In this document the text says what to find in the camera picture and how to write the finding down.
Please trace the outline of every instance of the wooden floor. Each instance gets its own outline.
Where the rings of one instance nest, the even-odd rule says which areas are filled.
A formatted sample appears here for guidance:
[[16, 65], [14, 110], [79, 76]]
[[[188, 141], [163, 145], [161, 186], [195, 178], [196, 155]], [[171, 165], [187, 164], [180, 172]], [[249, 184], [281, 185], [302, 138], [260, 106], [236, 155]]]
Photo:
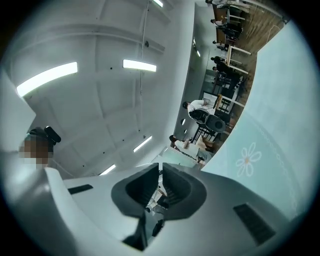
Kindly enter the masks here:
[[[270, 1], [260, 0], [261, 2], [274, 10], [278, 11], [276, 7], [272, 6]], [[245, 105], [250, 95], [252, 83], [255, 77], [257, 53], [266, 45], [267, 40], [270, 41], [279, 31], [284, 27], [282, 19], [273, 14], [272, 12], [262, 9], [261, 7], [251, 7], [249, 13], [246, 14], [245, 21], [242, 23], [243, 32], [236, 42], [235, 46], [251, 53], [247, 55], [245, 53], [236, 53], [232, 56], [234, 60], [243, 63], [239, 68], [249, 72], [248, 75], [241, 73], [247, 78], [245, 83], [245, 90], [240, 94], [238, 102]], [[238, 121], [243, 108], [239, 105], [235, 105], [232, 109], [233, 118]], [[219, 146], [225, 142], [228, 135], [222, 133]]]

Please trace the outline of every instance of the flower decal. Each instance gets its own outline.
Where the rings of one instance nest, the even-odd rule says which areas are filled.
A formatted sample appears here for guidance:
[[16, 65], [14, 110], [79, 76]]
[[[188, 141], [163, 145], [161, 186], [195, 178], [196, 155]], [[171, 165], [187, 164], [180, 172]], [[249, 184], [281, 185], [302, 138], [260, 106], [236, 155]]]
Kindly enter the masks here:
[[237, 160], [235, 162], [235, 166], [239, 167], [239, 170], [237, 172], [237, 176], [240, 177], [244, 173], [251, 177], [254, 174], [254, 166], [252, 163], [257, 162], [260, 160], [262, 154], [260, 151], [256, 151], [256, 143], [253, 142], [249, 150], [247, 150], [245, 147], [241, 151], [242, 158]]

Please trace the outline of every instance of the fluorescent light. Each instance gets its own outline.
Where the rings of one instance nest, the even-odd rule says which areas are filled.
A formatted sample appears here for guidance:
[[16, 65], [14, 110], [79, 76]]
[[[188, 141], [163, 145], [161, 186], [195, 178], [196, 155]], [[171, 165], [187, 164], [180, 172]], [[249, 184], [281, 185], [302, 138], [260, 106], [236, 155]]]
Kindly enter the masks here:
[[127, 69], [147, 70], [152, 72], [157, 71], [156, 65], [152, 65], [152, 64], [148, 64], [140, 61], [129, 60], [129, 59], [124, 59], [122, 66]]
[[148, 141], [150, 141], [152, 139], [152, 136], [150, 136], [149, 138], [147, 138], [144, 142], [142, 142], [139, 146], [137, 146], [133, 152], [138, 151], [144, 144], [146, 144]]
[[57, 78], [64, 77], [66, 75], [70, 75], [77, 72], [78, 72], [78, 66], [76, 62], [72, 62], [72, 63], [61, 65], [61, 66], [56, 66], [40, 74], [37, 74], [36, 76], [30, 78], [29, 80], [23, 82], [16, 88], [16, 90], [18, 94], [21, 97], [23, 97], [27, 93], [38, 88], [39, 86], [42, 86], [45, 83], [48, 83]]
[[106, 175], [107, 173], [111, 172], [114, 168], [116, 168], [116, 166], [113, 164], [100, 175]]
[[164, 4], [162, 2], [160, 2], [159, 0], [153, 0], [156, 4], [158, 4], [161, 8], [164, 6]]

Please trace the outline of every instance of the black vent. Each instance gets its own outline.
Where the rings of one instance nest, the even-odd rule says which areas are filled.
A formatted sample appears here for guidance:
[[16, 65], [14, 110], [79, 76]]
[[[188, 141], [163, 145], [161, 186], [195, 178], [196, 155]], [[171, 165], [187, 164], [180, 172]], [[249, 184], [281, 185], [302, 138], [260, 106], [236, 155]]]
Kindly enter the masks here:
[[193, 215], [205, 202], [205, 186], [195, 177], [163, 163], [163, 186], [167, 192], [168, 210], [164, 220], [181, 220]]
[[275, 235], [275, 231], [247, 204], [233, 208], [258, 245]]
[[158, 179], [159, 169], [148, 171], [131, 181], [125, 190], [133, 200], [145, 208], [158, 187]]
[[191, 193], [190, 183], [172, 171], [164, 172], [163, 185], [167, 193], [169, 208], [181, 202]]
[[75, 186], [75, 187], [68, 188], [68, 191], [71, 195], [73, 195], [73, 194], [81, 193], [83, 191], [91, 190], [93, 188], [94, 188], [93, 186], [86, 184], [82, 186]]
[[111, 198], [126, 216], [142, 218], [145, 207], [158, 187], [159, 165], [153, 163], [116, 183]]

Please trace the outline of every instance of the person in white shirt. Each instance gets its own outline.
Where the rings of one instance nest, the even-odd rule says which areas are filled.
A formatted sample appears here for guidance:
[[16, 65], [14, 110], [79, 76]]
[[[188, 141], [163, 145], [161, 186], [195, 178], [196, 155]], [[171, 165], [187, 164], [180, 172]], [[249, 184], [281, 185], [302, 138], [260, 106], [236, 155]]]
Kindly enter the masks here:
[[188, 115], [190, 118], [190, 112], [194, 110], [203, 110], [207, 112], [210, 115], [214, 115], [216, 112], [216, 109], [214, 108], [213, 104], [209, 104], [208, 100], [194, 100], [192, 102], [185, 101], [182, 104], [182, 107], [186, 110], [188, 110]]
[[189, 141], [178, 140], [174, 135], [171, 135], [169, 139], [178, 148], [179, 151], [196, 160], [199, 160], [199, 158], [201, 158], [206, 164], [214, 156], [214, 154], [197, 147], [195, 144], [192, 144]]
[[213, 23], [216, 27], [219, 27], [219, 26], [223, 26], [224, 23], [220, 20], [215, 20], [215, 19], [212, 19], [211, 20], [211, 23]]
[[216, 45], [216, 47], [222, 51], [228, 51], [228, 48], [229, 48], [229, 44], [225, 44], [225, 43], [222, 43], [222, 41], [220, 40], [220, 42], [216, 42], [216, 41], [213, 41], [212, 42], [214, 45]]
[[234, 0], [205, 0], [206, 3], [215, 5], [218, 9], [226, 6], [237, 6], [241, 11], [248, 13], [250, 5]]

